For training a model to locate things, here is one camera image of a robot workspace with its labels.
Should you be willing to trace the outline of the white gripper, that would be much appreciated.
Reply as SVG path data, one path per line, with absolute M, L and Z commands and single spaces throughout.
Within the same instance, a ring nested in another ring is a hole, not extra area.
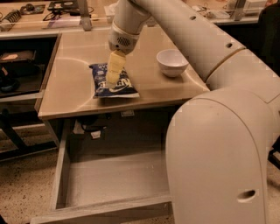
M 106 86 L 114 88 L 126 62 L 126 55 L 132 53 L 140 36 L 136 25 L 119 26 L 113 22 L 108 35 L 109 49 L 113 51 L 108 59 Z

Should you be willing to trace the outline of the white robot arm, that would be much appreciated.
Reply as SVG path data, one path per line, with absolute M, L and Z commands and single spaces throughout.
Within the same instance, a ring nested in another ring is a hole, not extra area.
M 179 108 L 167 130 L 176 224 L 268 224 L 267 159 L 279 135 L 279 77 L 181 0 L 119 0 L 110 48 L 131 53 L 148 18 L 209 87 Z

